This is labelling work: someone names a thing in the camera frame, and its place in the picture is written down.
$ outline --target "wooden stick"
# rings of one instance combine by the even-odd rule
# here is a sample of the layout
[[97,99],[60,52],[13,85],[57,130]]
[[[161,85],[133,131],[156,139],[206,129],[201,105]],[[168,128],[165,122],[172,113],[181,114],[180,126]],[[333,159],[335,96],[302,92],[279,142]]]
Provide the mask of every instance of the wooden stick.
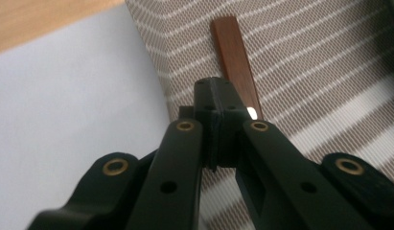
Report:
[[223,75],[235,85],[244,105],[253,107],[258,119],[263,119],[238,20],[234,16],[215,19],[211,33]]

